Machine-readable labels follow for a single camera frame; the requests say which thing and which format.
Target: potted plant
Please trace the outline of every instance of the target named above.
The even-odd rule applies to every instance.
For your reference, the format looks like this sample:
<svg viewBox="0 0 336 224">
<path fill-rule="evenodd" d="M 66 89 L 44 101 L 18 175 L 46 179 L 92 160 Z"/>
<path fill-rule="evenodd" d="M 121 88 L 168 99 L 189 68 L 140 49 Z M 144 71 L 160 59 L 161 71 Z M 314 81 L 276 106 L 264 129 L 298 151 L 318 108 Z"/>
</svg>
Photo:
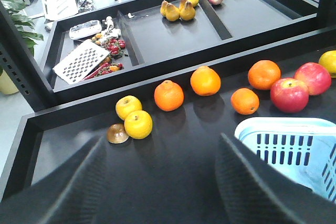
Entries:
<svg viewBox="0 0 336 224">
<path fill-rule="evenodd" d="M 22 39 L 26 43 L 29 51 L 34 55 L 35 40 L 43 40 L 43 35 L 34 32 L 34 22 L 27 15 L 20 13 L 26 8 L 23 0 L 0 0 L 2 5 L 8 11 L 15 27 L 21 34 Z M 10 77 L 0 66 L 0 92 L 4 94 L 13 94 L 18 92 L 18 89 L 11 81 Z"/>
</svg>

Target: black shelf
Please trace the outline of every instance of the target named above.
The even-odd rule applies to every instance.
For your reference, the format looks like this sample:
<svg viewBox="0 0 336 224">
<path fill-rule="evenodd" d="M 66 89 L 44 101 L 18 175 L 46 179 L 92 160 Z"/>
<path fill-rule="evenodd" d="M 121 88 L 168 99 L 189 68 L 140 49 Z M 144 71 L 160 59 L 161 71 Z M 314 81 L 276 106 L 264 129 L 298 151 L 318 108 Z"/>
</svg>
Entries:
<svg viewBox="0 0 336 224">
<path fill-rule="evenodd" d="M 168 1 L 178 5 L 179 0 Z M 161 2 L 134 0 L 56 22 L 40 66 L 58 103 L 117 89 L 317 28 L 317 6 L 308 0 L 224 0 L 221 7 L 200 0 L 194 20 L 174 23 L 160 15 Z M 66 38 L 68 30 L 106 16 L 112 16 L 123 26 L 122 34 L 127 33 L 132 64 L 110 75 L 67 85 L 52 68 L 65 56 L 64 48 L 67 51 L 73 48 L 73 42 Z"/>
<path fill-rule="evenodd" d="M 250 116 L 237 114 L 230 96 L 238 88 L 249 87 L 247 71 L 256 61 L 273 60 L 283 77 L 291 77 L 302 64 L 335 50 L 335 36 L 336 27 L 325 28 L 206 62 L 222 79 L 219 93 L 210 97 L 200 97 L 190 87 L 197 65 L 27 115 L 1 177 L 4 198 L 44 178 L 90 139 L 101 138 L 108 172 L 97 223 L 185 218 L 192 223 L 229 223 L 214 174 L 220 134 L 233 135 L 235 127 L 251 116 L 289 116 L 276 109 L 268 91 L 256 90 L 260 107 Z M 177 82 L 185 92 L 183 105 L 173 112 L 161 111 L 153 101 L 155 87 L 165 79 Z M 143 140 L 109 144 L 108 127 L 121 122 L 114 105 L 129 94 L 138 97 L 151 114 L 153 131 Z M 333 80 L 326 93 L 310 97 L 303 111 L 290 116 L 335 123 L 335 97 Z"/>
</svg>

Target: mushroom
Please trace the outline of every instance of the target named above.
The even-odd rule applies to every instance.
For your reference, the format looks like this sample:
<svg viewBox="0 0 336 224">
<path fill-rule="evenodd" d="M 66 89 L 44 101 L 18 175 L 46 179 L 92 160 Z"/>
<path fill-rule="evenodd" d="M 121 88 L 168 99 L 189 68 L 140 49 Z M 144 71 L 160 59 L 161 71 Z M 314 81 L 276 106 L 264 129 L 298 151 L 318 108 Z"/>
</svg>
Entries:
<svg viewBox="0 0 336 224">
<path fill-rule="evenodd" d="M 125 131 L 122 123 L 113 124 L 107 130 L 107 139 L 112 144 L 121 144 L 125 142 L 129 136 Z"/>
</svg>

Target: light blue basket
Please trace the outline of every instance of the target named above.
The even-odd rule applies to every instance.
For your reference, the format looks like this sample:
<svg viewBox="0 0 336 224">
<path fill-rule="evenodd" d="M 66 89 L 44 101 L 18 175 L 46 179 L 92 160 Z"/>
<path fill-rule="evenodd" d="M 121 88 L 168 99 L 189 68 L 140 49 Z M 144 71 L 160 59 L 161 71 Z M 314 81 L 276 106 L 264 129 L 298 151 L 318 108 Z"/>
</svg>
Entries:
<svg viewBox="0 0 336 224">
<path fill-rule="evenodd" d="M 257 156 L 296 183 L 336 200 L 336 124 L 317 118 L 250 118 L 235 130 Z"/>
</svg>

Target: yellow pot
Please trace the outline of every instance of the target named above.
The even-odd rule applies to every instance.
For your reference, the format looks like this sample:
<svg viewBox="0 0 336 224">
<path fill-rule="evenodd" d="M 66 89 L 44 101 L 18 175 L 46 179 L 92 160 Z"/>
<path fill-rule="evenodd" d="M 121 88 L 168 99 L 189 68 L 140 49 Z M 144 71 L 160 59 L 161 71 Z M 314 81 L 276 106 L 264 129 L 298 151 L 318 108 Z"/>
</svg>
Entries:
<svg viewBox="0 0 336 224">
<path fill-rule="evenodd" d="M 5 71 L 0 76 L 0 92 L 3 94 L 14 94 L 19 90 Z"/>
</svg>

